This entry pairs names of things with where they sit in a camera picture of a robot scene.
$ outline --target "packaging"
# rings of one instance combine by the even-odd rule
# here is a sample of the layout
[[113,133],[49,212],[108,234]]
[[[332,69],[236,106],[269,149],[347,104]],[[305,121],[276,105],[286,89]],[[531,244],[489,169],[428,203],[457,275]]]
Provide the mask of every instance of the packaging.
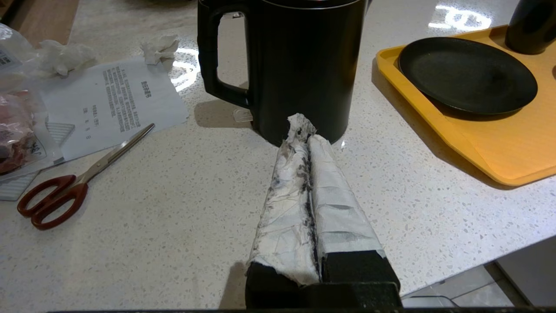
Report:
[[37,65],[38,53],[31,44],[0,24],[0,182],[53,166],[62,158],[46,128]]

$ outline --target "quartz countertop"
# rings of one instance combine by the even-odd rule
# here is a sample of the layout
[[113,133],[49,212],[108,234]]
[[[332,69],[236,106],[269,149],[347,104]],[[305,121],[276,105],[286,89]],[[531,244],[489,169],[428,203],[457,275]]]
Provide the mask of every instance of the quartz countertop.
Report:
[[[15,202],[0,202],[0,311],[244,305],[244,263],[277,147],[205,93],[195,1],[162,3],[81,0],[70,42],[108,62],[139,55],[145,39],[178,35],[169,75],[190,117],[96,176],[59,227],[38,231]],[[383,48],[506,24],[516,4],[374,0],[367,13],[349,126],[333,147],[402,294],[556,235],[556,178],[495,184],[442,143],[374,63]],[[219,40],[221,78],[244,86],[242,18],[224,19]],[[85,171],[105,153],[45,170],[30,187]]]

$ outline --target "black cup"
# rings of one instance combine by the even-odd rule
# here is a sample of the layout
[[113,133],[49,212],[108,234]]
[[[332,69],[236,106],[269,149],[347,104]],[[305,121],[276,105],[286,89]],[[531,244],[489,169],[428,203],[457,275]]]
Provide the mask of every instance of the black cup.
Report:
[[536,55],[556,40],[556,0],[521,0],[506,33],[506,45]]

